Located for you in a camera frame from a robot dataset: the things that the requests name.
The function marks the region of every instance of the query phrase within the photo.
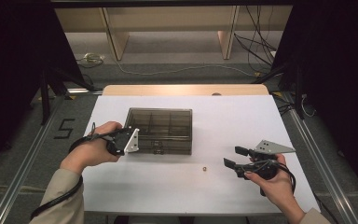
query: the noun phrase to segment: hand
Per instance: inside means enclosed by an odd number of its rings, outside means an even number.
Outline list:
[[[109,121],[97,127],[95,133],[109,133],[122,128],[120,123]],[[106,149],[106,141],[99,138],[88,141],[76,147],[61,162],[60,168],[73,171],[81,175],[88,166],[99,165],[104,162],[116,162],[119,156],[110,154]]]
[[[277,161],[286,164],[282,154],[277,154]],[[270,180],[265,180],[256,173],[245,173],[246,177],[256,183],[266,193],[267,198],[274,203],[288,218],[289,223],[299,223],[304,211],[299,207],[292,192],[290,175],[278,169],[277,174]]]

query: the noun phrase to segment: transparent plastic box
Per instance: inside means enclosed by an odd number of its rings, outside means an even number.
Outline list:
[[[138,153],[191,155],[192,110],[130,108],[126,127],[138,128]]]

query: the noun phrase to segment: white tabletop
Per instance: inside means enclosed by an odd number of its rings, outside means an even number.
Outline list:
[[[128,215],[257,216],[280,213],[249,180],[237,178],[223,158],[249,163],[235,146],[261,140],[292,147],[271,96],[100,96],[92,112],[97,126],[124,124],[130,107],[191,108],[192,155],[126,154],[116,163],[87,168],[85,210]],[[285,154],[304,211],[319,209],[296,153]]]

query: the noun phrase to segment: floor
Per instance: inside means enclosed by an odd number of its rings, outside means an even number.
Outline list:
[[[252,38],[253,32],[238,32],[238,35]],[[268,35],[268,42],[278,47],[282,32],[271,31],[269,33],[265,32],[263,35]],[[126,76],[139,77],[139,80],[137,79],[139,82],[154,83],[157,81],[150,77],[156,73],[160,77],[175,77],[176,81],[178,81],[181,78],[177,74],[179,70],[181,70],[181,73],[191,74],[191,76],[193,76],[193,73],[196,74],[199,71],[205,73],[205,70],[207,70],[212,77],[217,78],[216,82],[226,83],[226,79],[231,77],[221,77],[223,76],[221,74],[232,72],[233,74],[238,73],[232,76],[241,75],[254,78],[256,75],[255,70],[260,72],[268,71],[268,67],[264,63],[261,63],[260,60],[257,60],[252,55],[249,56],[237,41],[234,41],[230,59],[223,60],[217,34],[214,32],[133,33],[122,60],[118,62],[121,64],[121,68],[117,66],[117,62],[113,59],[104,34],[67,34],[67,37],[77,59],[81,59],[86,53],[96,53],[103,57],[103,65],[90,69],[82,68],[82,71],[94,83],[101,85],[106,85],[106,83],[126,83],[128,82],[126,79],[128,77]],[[257,51],[257,55],[265,60],[270,57],[257,45],[253,46],[253,50]],[[244,63],[250,63],[252,67],[243,66]],[[117,76],[112,77],[112,79],[109,76],[99,77],[101,73],[106,74],[106,69],[112,69]],[[280,76],[276,76],[266,82],[270,91],[278,89],[277,83],[279,79]],[[58,107],[56,118],[52,122],[50,129],[47,130],[46,138],[42,139],[43,146],[35,157],[29,173],[25,174],[26,178],[21,185],[20,193],[8,209],[9,213],[4,216],[5,223],[24,223],[28,221],[29,214],[40,203],[49,178],[66,154],[65,150],[57,150],[57,148],[67,148],[68,144],[75,141],[77,136],[84,133],[85,125],[89,120],[96,97],[96,95],[79,95],[75,100],[65,100],[63,102],[64,106]],[[41,103],[38,98],[39,94],[35,96],[32,102],[32,109],[24,116],[19,131],[10,139],[11,149],[2,151],[0,154],[0,202],[8,186],[12,183],[13,177],[21,167],[23,158],[27,156],[29,148],[33,146],[34,138],[40,132]],[[276,103],[277,106],[285,105],[282,102],[282,98],[277,99]],[[312,111],[310,105],[307,105],[305,109],[309,113]],[[339,223],[349,223],[345,222],[346,218],[343,217],[343,213],[338,209],[339,204],[332,196],[329,187],[326,186],[321,176],[322,171],[318,169],[315,160],[311,156],[307,142],[304,141],[301,132],[298,130],[295,116],[293,111],[289,111],[282,115],[282,120],[294,147],[297,149],[297,156],[312,190],[325,206],[332,211]],[[73,131],[68,138],[61,139],[60,137],[67,135],[67,132],[60,131],[64,120],[66,120],[65,125],[69,124]],[[337,148],[330,133],[324,127],[323,121],[317,114],[314,117],[306,116],[304,123],[310,130],[318,148],[322,151],[329,169],[331,169],[337,180],[338,186],[343,190],[344,196],[349,200],[354,214],[358,218],[358,179],[355,173],[347,164],[345,158],[337,154],[339,148]],[[322,211],[333,222],[326,210],[322,209]],[[115,215],[105,217],[99,214],[86,214],[85,223],[113,223],[114,218]],[[286,223],[285,218],[282,216],[249,217],[249,221],[252,224]],[[169,224],[178,223],[178,221],[176,217],[132,217],[131,223]],[[246,219],[245,217],[197,217],[195,223],[236,224],[246,223]]]

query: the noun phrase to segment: beige sleeve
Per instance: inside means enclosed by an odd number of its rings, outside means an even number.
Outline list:
[[[79,180],[79,175],[68,170],[59,169],[51,178],[42,204],[48,203],[53,199],[62,196],[72,189]],[[54,205],[48,210],[42,212],[39,216],[34,217],[31,221],[35,223],[83,223],[84,222],[84,204],[83,204],[83,185],[69,199]]]
[[[320,214],[316,209],[312,208],[309,212],[303,217],[300,224],[328,224],[330,223],[322,214]]]

